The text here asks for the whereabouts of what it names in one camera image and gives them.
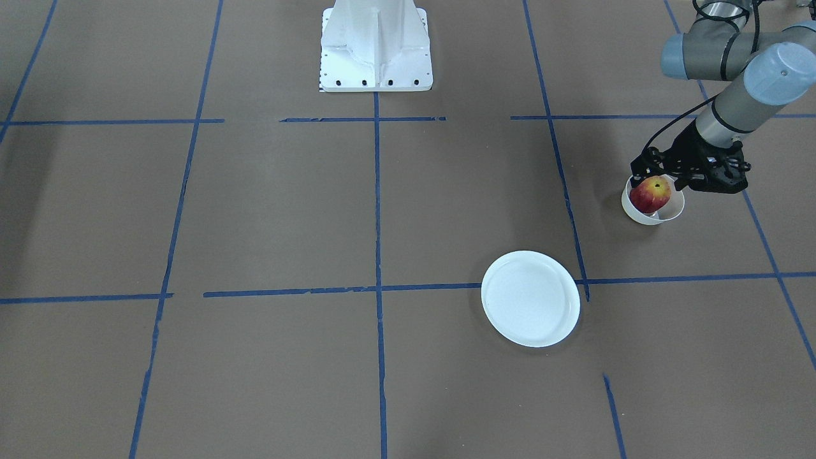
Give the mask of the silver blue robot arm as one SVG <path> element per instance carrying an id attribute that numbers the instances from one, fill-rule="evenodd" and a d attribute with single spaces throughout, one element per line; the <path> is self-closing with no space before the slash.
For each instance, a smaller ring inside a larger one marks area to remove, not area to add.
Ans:
<path id="1" fill-rule="evenodd" d="M 669 149 L 652 142 L 630 163 L 630 186 L 670 175 L 675 189 L 738 194 L 751 165 L 745 139 L 814 85 L 814 19 L 777 33 L 761 30 L 758 1 L 694 1 L 696 20 L 670 37 L 660 64 L 670 78 L 726 82 L 696 108 Z"/>

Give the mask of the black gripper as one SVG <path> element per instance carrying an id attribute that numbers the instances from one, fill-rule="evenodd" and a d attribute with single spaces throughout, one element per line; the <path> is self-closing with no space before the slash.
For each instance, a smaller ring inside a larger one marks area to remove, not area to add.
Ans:
<path id="1" fill-rule="evenodd" d="M 743 142 L 729 140 L 725 147 L 710 143 L 691 122 L 677 135 L 669 149 L 659 150 L 650 142 L 644 156 L 630 163 L 630 186 L 640 186 L 656 175 L 669 175 L 675 191 L 740 194 L 748 186 L 751 163 L 745 160 Z"/>

